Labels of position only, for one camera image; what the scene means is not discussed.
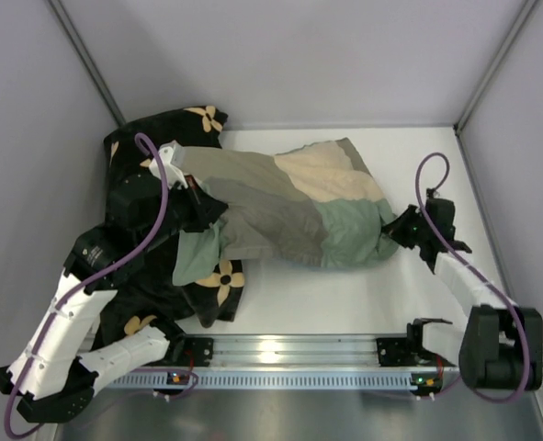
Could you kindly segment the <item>patchwork green beige pillowcase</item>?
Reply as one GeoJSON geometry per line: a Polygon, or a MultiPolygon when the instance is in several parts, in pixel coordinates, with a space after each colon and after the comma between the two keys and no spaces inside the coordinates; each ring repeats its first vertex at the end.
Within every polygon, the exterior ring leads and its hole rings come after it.
{"type": "Polygon", "coordinates": [[[274,155],[192,146],[181,169],[226,209],[204,232],[180,233],[177,286],[208,277],[221,259],[351,269],[398,249],[381,230],[395,218],[390,203],[347,138],[274,155]]]}

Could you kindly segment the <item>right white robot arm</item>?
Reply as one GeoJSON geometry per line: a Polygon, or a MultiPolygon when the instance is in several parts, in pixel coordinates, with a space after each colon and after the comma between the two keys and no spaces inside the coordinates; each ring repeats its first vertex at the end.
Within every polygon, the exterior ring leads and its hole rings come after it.
{"type": "Polygon", "coordinates": [[[446,319],[416,319],[407,340],[416,352],[440,356],[458,367],[472,390],[538,390],[543,381],[543,319],[518,306],[467,259],[471,249],[456,239],[455,205],[428,198],[383,226],[398,245],[420,258],[456,298],[467,317],[459,329],[446,319]]]}

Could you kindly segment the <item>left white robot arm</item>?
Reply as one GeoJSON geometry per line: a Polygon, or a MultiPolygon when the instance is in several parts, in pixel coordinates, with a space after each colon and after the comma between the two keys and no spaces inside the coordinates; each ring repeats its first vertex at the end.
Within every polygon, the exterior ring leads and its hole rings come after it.
{"type": "Polygon", "coordinates": [[[102,224],[81,234],[56,293],[20,357],[0,367],[9,410],[34,424],[71,421],[108,383],[182,358],[178,321],[224,316],[225,296],[201,276],[174,281],[184,232],[204,232],[226,210],[195,181],[165,188],[129,176],[107,195],[102,224]]]}

